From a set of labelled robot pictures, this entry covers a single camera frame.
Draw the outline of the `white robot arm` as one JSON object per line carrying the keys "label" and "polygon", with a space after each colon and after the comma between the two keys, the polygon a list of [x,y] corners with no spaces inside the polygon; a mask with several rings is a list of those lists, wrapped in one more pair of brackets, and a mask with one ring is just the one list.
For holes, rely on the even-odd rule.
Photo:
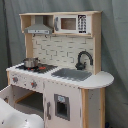
{"label": "white robot arm", "polygon": [[0,128],[44,128],[44,121],[36,114],[14,109],[0,98]]}

